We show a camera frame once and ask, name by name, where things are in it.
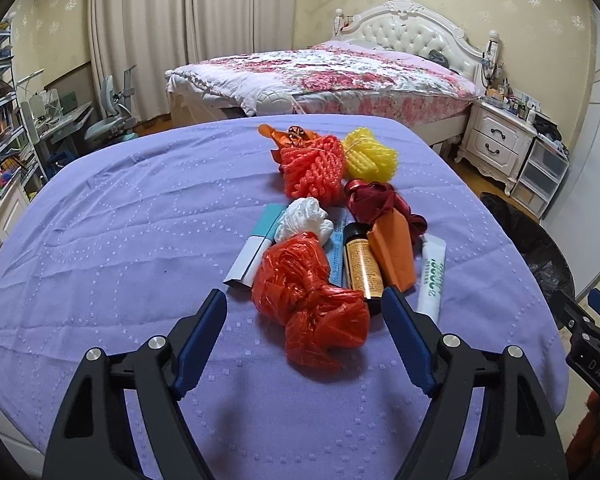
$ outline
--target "purple bedspread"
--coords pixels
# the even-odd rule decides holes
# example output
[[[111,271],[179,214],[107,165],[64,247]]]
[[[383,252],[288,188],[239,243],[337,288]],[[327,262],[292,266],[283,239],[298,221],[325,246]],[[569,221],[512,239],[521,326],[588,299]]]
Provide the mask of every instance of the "purple bedspread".
[[[395,187],[447,243],[440,329],[475,348],[524,349],[556,413],[568,374],[558,332],[513,243],[454,172],[395,121],[270,117],[343,137],[368,126],[400,152]],[[262,119],[144,137],[72,162],[0,251],[0,408],[44,452],[84,352],[135,350],[193,314],[224,273],[282,178]],[[392,479],[426,412],[382,319],[366,344],[339,353],[333,376],[290,366],[283,329],[248,295],[229,314],[198,387],[180,406],[218,480]],[[417,294],[408,295],[411,304]],[[158,478],[137,399],[130,418],[145,474]],[[454,474],[477,431],[474,396]]]

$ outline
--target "black bag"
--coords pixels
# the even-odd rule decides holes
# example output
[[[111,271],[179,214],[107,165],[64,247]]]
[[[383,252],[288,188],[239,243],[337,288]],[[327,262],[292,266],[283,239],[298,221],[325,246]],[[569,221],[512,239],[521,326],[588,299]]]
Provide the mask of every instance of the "black bag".
[[[433,61],[438,65],[442,65],[445,68],[449,68],[449,60],[444,54],[440,54],[437,50],[431,50],[429,52],[429,61]]]
[[[560,249],[547,232],[499,196],[482,193],[480,201],[491,212],[531,270],[547,302],[556,290],[575,297],[573,276]]]

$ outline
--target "white headboard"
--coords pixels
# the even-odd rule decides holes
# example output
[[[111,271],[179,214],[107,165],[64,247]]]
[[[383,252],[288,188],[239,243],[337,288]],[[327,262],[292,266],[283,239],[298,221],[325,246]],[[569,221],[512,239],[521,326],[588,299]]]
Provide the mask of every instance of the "white headboard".
[[[348,24],[344,16],[342,9],[336,10],[334,39],[369,41],[425,58],[431,50],[437,50],[448,59],[450,68],[478,88],[484,88],[480,70],[482,50],[470,45],[465,31],[437,12],[412,0],[389,0],[356,14]],[[491,31],[490,39],[500,42],[495,30]]]

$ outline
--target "medicine bottle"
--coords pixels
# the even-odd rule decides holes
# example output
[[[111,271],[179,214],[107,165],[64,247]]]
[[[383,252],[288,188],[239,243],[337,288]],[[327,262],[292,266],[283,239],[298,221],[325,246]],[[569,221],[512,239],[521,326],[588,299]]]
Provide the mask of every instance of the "medicine bottle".
[[[384,285],[382,274],[376,262],[366,233],[367,224],[354,222],[344,228],[344,264],[349,279],[349,287],[361,290],[369,307],[369,314],[380,314],[380,299]]]

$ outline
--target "curtain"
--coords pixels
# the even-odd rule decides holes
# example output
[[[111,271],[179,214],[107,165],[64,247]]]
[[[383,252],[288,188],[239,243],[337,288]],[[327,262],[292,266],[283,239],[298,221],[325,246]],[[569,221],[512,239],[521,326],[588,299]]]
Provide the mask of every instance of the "curtain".
[[[124,71],[137,65],[131,73],[136,88],[131,101],[139,121],[168,112],[164,72],[189,63],[195,53],[187,41],[185,10],[184,0],[89,0],[96,88],[112,75],[115,90],[122,90]]]
[[[295,0],[89,0],[91,65],[123,87],[139,121],[168,113],[164,72],[213,57],[290,48]]]
[[[254,0],[253,52],[291,48],[296,0]]]
[[[200,59],[253,52],[253,0],[193,0]]]

